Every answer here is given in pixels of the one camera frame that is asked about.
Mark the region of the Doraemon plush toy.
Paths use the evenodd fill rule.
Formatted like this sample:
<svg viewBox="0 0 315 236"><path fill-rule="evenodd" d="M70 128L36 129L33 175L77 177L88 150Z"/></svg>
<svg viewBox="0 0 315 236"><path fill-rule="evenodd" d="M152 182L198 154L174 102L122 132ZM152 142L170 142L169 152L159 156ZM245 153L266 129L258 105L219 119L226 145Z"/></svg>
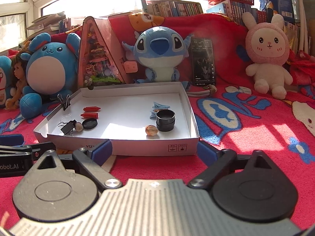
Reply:
<svg viewBox="0 0 315 236"><path fill-rule="evenodd" d="M7 99L11 99L15 93L16 88L12 87L11 76L11 59L7 56L0 56L0 106L5 107Z"/></svg>

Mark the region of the black round cap small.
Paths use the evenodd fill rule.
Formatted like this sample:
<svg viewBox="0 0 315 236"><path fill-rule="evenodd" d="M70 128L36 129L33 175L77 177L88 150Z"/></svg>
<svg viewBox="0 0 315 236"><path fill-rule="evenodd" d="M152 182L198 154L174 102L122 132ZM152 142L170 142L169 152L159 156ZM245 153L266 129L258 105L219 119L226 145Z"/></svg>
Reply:
<svg viewBox="0 0 315 236"><path fill-rule="evenodd" d="M172 131L174 129L174 126L175 126L174 123L171 123L171 124L160 124L160 125L157 123L157 129L159 131L162 131L162 132Z"/></svg>

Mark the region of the white cardboard box tray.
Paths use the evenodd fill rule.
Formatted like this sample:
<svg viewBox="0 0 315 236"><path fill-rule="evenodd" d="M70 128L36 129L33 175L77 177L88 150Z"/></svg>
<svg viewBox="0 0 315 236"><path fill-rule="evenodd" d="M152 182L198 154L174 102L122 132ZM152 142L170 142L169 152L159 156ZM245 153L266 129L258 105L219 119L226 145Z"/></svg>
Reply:
<svg viewBox="0 0 315 236"><path fill-rule="evenodd" d="M57 106L34 129L39 142L51 141L59 149L91 149L104 140L112 142L112 154L121 156L188 156L195 155L199 133L190 101L180 82L145 83L81 88L71 95L70 106L64 111ZM175 113L175 127L158 132L154 137L145 133L153 102L169 105ZM83 108L97 106L98 125L91 130L64 135L58 127L60 118L71 114L82 122Z"/></svg>

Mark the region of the row of books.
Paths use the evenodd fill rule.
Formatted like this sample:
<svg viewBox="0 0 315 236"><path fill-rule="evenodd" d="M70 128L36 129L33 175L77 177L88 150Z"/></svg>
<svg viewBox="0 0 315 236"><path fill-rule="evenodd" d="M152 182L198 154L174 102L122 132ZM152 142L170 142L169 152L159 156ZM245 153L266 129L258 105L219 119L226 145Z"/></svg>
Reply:
<svg viewBox="0 0 315 236"><path fill-rule="evenodd" d="M141 0L143 11L161 17L189 17L203 14L200 3L182 0Z"/></svg>

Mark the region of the small blue clip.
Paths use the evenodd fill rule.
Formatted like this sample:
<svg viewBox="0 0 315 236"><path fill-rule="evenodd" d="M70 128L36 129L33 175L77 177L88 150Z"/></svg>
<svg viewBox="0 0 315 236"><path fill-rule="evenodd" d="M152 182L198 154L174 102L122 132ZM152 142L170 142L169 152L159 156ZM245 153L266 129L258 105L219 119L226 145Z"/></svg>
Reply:
<svg viewBox="0 0 315 236"><path fill-rule="evenodd" d="M151 110L151 115L150 115L150 119L155 119L157 117L157 113L161 110L168 110L170 108L169 105L163 105L157 102L153 102L153 107Z"/></svg>

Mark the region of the brown haired doll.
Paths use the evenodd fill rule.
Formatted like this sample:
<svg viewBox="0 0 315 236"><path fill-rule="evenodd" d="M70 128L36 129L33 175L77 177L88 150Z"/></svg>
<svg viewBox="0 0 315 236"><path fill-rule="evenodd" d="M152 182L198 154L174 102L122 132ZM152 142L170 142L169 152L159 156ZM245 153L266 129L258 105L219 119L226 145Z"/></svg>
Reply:
<svg viewBox="0 0 315 236"><path fill-rule="evenodd" d="M21 59L23 53L31 54L27 50L21 50L11 60L12 86L16 88L16 93L6 101L5 108L7 110L19 108L20 100L23 97L23 88L28 85L26 79L27 61Z"/></svg>

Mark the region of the pink bunny plush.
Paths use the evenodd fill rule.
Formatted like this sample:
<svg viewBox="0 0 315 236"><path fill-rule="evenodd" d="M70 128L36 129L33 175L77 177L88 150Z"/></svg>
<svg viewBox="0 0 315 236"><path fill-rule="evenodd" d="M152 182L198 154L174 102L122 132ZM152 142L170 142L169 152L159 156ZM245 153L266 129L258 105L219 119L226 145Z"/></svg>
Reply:
<svg viewBox="0 0 315 236"><path fill-rule="evenodd" d="M245 12L243 22L248 28L246 51L252 64L246 67L246 74L254 78L255 91L271 92L275 99L283 100L287 95L285 85L291 85L293 78L283 67L289 58L289 43L283 31L284 19L275 14L270 23L256 23L254 16Z"/></svg>

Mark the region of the clear plastic dome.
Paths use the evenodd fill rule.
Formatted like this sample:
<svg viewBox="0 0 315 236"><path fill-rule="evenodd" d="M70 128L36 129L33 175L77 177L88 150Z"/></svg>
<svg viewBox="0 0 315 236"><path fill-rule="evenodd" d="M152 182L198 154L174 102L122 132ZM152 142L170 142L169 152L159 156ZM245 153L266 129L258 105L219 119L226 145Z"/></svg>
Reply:
<svg viewBox="0 0 315 236"><path fill-rule="evenodd" d="M66 114L60 118L59 125L66 125L71 120L73 120L72 115L70 113Z"/></svg>

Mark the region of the black binder clip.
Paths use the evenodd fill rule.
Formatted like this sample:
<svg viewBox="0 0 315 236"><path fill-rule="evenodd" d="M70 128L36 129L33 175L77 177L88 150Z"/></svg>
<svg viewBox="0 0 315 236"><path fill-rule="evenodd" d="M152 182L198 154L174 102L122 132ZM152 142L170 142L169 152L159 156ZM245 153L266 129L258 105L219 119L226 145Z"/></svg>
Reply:
<svg viewBox="0 0 315 236"><path fill-rule="evenodd" d="M58 127L60 127L60 130L64 135L73 135L73 130L75 129L77 121L76 120L70 120L68 122L60 122L58 124Z"/></svg>
<svg viewBox="0 0 315 236"><path fill-rule="evenodd" d="M59 93L57 95L57 98L59 99L60 104L63 107L63 110L65 111L70 106L70 100L71 100L70 94L66 95L66 97L63 98L62 95Z"/></svg>

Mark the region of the red patterned blanket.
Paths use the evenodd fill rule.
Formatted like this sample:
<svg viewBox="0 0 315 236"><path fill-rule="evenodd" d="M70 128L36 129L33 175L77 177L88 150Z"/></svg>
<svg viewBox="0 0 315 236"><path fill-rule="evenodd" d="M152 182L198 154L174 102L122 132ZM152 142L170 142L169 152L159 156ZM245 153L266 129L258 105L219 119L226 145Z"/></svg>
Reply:
<svg viewBox="0 0 315 236"><path fill-rule="evenodd" d="M110 19L119 41L135 43L133 23L136 14ZM209 99L190 98L201 138L218 149L248 154L263 150L283 170L298 190L298 203L292 216L300 228L314 224L314 87L287 92L284 101L254 90L245 73L251 62L246 58L247 28L218 14L154 19L184 38L209 38L214 47L217 93ZM140 23L140 30L152 23ZM25 144L36 143L34 128L57 104L47 104L44 113L24 120L18 110L1 109L1 135L22 134ZM206 168L197 156L117 157L112 174L125 182L129 178L189 181ZM1 215L8 211L7 228L19 219L12 203L12 192L21 177L1 178Z"/></svg>

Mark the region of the Stitch plush toy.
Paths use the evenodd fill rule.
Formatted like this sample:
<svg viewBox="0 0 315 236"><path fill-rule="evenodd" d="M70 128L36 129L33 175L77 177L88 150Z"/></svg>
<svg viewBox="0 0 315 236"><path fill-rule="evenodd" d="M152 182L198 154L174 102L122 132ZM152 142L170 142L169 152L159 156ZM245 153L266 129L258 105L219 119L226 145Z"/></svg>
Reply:
<svg viewBox="0 0 315 236"><path fill-rule="evenodd" d="M127 51L131 51L134 59L146 67L146 79L138 79L137 83L177 82L180 73L176 68L189 56L192 35L182 38L178 32L157 26L144 31L135 45L122 42Z"/></svg>

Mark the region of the pink triangular diorama house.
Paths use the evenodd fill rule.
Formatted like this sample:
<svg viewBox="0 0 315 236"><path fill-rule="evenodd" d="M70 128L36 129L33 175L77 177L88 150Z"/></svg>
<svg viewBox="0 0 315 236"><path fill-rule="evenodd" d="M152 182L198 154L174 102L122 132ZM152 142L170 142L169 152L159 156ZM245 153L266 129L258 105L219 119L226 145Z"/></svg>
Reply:
<svg viewBox="0 0 315 236"><path fill-rule="evenodd" d="M86 17L79 51L78 88L133 83L137 65L128 69L125 50L110 21Z"/></svg>

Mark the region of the black smartphone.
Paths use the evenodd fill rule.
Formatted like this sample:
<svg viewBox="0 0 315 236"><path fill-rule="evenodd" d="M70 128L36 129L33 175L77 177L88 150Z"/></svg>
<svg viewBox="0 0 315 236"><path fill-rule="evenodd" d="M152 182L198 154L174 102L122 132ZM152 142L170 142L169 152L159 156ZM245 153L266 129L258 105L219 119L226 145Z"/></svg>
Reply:
<svg viewBox="0 0 315 236"><path fill-rule="evenodd" d="M193 69L193 84L206 86L216 84L214 50L212 41L207 38L191 39L191 59Z"/></svg>

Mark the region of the red fabric bag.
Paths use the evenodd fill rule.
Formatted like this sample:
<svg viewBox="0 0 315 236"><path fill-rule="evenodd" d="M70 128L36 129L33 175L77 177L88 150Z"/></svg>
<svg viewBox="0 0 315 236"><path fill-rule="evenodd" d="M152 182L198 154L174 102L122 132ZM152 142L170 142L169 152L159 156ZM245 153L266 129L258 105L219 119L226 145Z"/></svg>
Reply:
<svg viewBox="0 0 315 236"><path fill-rule="evenodd" d="M314 84L314 56L304 51L295 54L289 50L289 58L284 66L293 78L292 86Z"/></svg>

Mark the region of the blue round plush toy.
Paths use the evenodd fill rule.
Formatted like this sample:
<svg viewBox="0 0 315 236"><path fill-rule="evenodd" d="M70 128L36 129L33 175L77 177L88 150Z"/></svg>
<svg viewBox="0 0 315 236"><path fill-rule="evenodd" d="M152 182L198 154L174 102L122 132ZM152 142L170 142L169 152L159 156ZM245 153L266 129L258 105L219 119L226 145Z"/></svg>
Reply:
<svg viewBox="0 0 315 236"><path fill-rule="evenodd" d="M59 93L63 98L72 94L79 68L80 41L79 35L70 33L64 43L53 42L51 35L43 32L30 42L31 54L21 54L21 59L27 61L28 85L23 88L19 104L24 118L30 119L42 112L42 97L56 100Z"/></svg>

